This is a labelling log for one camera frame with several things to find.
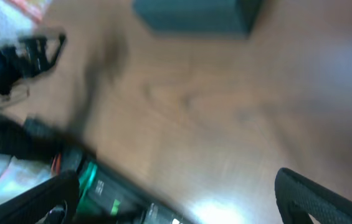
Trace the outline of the black box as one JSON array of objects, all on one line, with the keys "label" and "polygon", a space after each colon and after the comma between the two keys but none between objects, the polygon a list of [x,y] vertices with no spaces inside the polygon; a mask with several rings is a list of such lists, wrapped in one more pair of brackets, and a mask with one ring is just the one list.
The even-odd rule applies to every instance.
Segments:
[{"label": "black box", "polygon": [[192,39],[245,39],[264,0],[134,0],[133,12],[154,35]]}]

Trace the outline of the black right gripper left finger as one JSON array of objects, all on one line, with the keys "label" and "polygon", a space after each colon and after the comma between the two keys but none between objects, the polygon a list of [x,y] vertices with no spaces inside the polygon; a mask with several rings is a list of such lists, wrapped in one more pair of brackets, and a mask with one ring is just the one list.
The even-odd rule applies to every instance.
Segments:
[{"label": "black right gripper left finger", "polygon": [[61,223],[71,223],[79,200],[78,175],[63,172],[0,205],[0,224],[37,223],[54,207],[65,208]]}]

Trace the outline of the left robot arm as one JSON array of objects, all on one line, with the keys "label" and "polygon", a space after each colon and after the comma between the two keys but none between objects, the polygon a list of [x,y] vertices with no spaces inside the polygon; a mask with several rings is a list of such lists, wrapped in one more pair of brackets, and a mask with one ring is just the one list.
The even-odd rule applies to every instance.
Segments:
[{"label": "left robot arm", "polygon": [[[17,38],[15,44],[0,47],[0,110],[29,96],[26,89],[14,96],[12,89],[23,80],[51,71],[57,63],[67,36],[37,34]],[[23,125],[0,114],[0,154],[18,159],[51,161],[62,152],[62,144],[53,139],[33,136]]]}]

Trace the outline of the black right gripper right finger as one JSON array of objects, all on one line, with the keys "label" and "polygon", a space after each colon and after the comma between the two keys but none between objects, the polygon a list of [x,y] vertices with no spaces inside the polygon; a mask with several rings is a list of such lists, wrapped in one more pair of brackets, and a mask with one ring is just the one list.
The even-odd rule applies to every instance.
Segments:
[{"label": "black right gripper right finger", "polygon": [[284,223],[352,223],[352,201],[285,167],[275,177],[275,198]]}]

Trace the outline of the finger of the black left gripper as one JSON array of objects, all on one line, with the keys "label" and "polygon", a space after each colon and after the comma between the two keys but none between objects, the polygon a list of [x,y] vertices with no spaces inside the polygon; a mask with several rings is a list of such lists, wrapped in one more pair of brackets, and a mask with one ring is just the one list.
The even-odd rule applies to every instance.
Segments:
[{"label": "finger of the black left gripper", "polygon": [[[47,56],[48,42],[57,40],[58,46],[51,58]],[[22,39],[26,50],[26,77],[36,77],[49,71],[57,63],[67,37],[60,33],[57,37],[47,35],[34,35]]]}]

